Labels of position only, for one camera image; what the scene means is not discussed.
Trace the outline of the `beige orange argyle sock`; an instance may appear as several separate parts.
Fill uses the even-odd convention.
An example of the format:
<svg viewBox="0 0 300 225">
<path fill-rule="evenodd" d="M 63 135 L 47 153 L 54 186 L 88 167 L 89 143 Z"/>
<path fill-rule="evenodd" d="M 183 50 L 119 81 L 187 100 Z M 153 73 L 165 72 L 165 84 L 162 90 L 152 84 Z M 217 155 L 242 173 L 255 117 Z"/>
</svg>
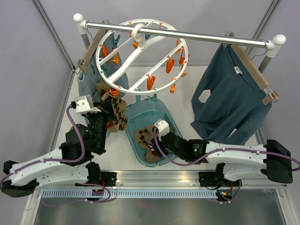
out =
<svg viewBox="0 0 300 225">
<path fill-rule="evenodd" d="M 112 101 L 112 107 L 115 115 L 115 120 L 108 122 L 107 128 L 111 133 L 126 130 L 128 127 L 128 117 L 125 115 L 127 109 L 127 103 L 121 98 L 120 92 L 118 96 L 113 97 L 110 93 L 110 86 L 104 81 L 96 84 L 97 92 L 101 96 L 101 100 L 110 99 Z"/>
</svg>

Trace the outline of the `brown argyle sock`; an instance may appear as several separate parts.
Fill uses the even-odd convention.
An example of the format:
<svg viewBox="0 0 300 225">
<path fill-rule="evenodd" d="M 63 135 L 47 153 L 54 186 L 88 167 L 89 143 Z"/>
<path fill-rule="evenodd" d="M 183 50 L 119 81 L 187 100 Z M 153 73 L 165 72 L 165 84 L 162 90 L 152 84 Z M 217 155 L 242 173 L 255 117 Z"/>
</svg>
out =
<svg viewBox="0 0 300 225">
<path fill-rule="evenodd" d="M 147 149 L 150 143 L 150 131 L 147 128 L 139 129 L 134 132 L 135 141 L 142 149 Z"/>
</svg>

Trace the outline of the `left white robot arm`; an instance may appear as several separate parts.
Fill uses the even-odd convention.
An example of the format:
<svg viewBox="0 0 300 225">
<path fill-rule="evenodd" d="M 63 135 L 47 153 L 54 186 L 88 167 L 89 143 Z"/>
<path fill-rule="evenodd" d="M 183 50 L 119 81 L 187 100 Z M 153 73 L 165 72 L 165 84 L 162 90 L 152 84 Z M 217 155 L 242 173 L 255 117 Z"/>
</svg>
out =
<svg viewBox="0 0 300 225">
<path fill-rule="evenodd" d="M 73 101 L 66 114 L 72 127 L 59 147 L 27 162 L 4 163 L 6 176 L 0 182 L 2 193 L 19 198 L 47 186 L 104 184 L 100 166 L 92 159 L 95 154 L 106 152 L 107 124 L 115 119 L 111 101 Z"/>
</svg>

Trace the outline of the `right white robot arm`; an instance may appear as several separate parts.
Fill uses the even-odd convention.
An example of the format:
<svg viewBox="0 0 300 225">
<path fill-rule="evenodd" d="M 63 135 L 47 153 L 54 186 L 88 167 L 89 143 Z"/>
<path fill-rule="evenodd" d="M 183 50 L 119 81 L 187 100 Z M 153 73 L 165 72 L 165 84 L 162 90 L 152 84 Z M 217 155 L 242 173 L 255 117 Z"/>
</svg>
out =
<svg viewBox="0 0 300 225">
<path fill-rule="evenodd" d="M 280 184 L 293 182 L 290 151 L 276 140 L 266 144 L 241 146 L 201 139 L 183 139 L 174 133 L 154 135 L 154 149 L 164 157 L 173 154 L 184 161 L 179 166 L 215 164 L 214 180 L 219 185 L 229 181 L 267 179 Z"/>
</svg>

